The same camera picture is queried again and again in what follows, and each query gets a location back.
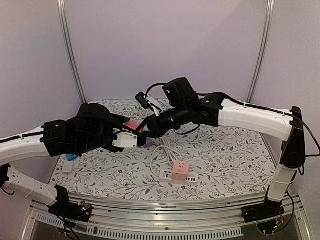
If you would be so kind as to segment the pink plug adapter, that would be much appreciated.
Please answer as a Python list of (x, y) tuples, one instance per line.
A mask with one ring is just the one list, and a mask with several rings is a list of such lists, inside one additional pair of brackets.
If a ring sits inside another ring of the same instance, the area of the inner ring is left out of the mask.
[(132, 133), (133, 131), (136, 131), (138, 127), (139, 125), (123, 125), (123, 130)]

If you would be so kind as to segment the light pink cube socket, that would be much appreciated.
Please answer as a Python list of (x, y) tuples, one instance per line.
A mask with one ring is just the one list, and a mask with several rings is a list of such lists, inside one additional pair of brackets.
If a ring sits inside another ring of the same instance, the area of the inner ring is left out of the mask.
[(173, 181), (185, 182), (189, 176), (189, 162), (188, 161), (175, 161), (171, 178)]

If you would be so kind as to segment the white power strip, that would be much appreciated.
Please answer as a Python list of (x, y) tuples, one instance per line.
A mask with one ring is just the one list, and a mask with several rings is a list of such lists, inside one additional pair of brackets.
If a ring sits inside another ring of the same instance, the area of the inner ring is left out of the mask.
[(159, 180), (170, 184), (197, 185), (199, 183), (199, 175), (192, 172), (188, 174), (177, 174), (171, 170), (162, 169), (159, 174)]

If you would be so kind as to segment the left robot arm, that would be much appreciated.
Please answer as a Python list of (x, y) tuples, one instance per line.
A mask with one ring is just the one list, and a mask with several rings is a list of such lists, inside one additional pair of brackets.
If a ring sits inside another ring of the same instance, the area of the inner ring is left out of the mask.
[(64, 187), (48, 185), (26, 176), (14, 169), (11, 163), (64, 154), (80, 157), (99, 148), (116, 153), (125, 148), (143, 146), (147, 132), (141, 127), (127, 126), (129, 121), (125, 116), (110, 113), (103, 105), (84, 103), (71, 119), (46, 122), (28, 132), (1, 139), (1, 188), (26, 193), (33, 200), (55, 207), (63, 217), (70, 217), (75, 210)]

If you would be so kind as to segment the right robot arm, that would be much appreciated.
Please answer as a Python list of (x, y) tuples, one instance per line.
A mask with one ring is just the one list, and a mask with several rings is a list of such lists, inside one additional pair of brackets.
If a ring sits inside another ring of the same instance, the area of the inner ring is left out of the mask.
[(282, 141), (280, 160), (268, 187), (264, 203), (258, 213), (269, 218), (278, 210), (286, 190), (296, 172), (309, 155), (306, 154), (304, 130), (309, 127), (302, 119), (299, 107), (278, 110), (248, 104), (222, 92), (197, 93), (185, 77), (160, 83), (171, 109), (162, 111), (147, 93), (140, 92), (135, 99), (144, 109), (154, 114), (147, 117), (139, 128), (147, 127), (151, 138), (160, 138), (169, 130), (193, 123), (211, 127), (236, 127), (266, 134)]

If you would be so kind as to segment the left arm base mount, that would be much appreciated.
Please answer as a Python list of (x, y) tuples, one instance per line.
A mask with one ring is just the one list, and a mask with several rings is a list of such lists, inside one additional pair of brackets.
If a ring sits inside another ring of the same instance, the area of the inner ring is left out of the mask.
[(88, 223), (92, 215), (93, 206), (84, 200), (72, 203), (66, 188), (59, 185), (54, 188), (57, 192), (56, 202), (48, 206), (49, 213), (61, 218)]

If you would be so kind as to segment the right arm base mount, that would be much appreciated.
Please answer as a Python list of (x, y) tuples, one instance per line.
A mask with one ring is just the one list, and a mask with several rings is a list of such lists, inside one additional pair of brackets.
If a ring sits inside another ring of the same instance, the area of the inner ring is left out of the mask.
[(245, 223), (274, 218), (285, 213), (282, 202), (265, 200), (263, 203), (245, 206), (241, 208)]

